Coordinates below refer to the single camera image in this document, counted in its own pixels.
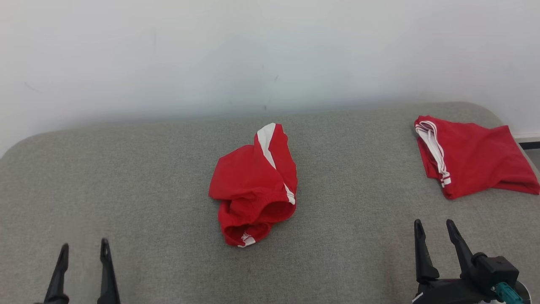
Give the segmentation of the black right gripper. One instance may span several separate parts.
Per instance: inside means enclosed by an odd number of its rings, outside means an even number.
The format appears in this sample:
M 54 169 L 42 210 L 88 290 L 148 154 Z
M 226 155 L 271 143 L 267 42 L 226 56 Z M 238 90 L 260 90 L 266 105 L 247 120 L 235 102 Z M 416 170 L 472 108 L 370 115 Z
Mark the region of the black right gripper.
M 447 220 L 447 230 L 454 245 L 461 279 L 439 280 L 439 271 L 432 265 L 426 245 L 426 233 L 421 220 L 413 223 L 415 237 L 416 281 L 419 283 L 413 304 L 486 304 L 492 292 L 483 293 L 469 280 L 474 269 L 473 254 L 453 220 Z

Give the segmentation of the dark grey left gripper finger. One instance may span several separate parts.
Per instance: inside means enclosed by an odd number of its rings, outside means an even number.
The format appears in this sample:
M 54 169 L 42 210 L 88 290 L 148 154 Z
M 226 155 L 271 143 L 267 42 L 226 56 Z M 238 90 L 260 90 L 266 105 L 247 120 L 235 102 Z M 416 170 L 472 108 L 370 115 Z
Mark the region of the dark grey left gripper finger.
M 69 245 L 63 244 L 44 299 L 45 304 L 68 304 L 64 293 L 64 277 L 69 267 Z
M 101 240 L 100 261 L 103 268 L 98 303 L 120 304 L 120 295 L 108 239 Z

